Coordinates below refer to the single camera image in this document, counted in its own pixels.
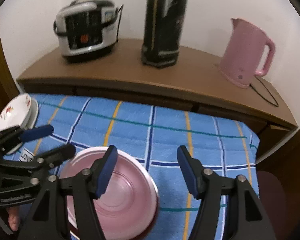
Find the person's left hand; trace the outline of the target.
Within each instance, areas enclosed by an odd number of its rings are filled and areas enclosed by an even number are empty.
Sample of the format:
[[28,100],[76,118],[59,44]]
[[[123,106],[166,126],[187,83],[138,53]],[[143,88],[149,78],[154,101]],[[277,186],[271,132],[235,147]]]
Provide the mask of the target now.
[[8,224],[12,231],[16,232],[20,225],[19,207],[8,207]]

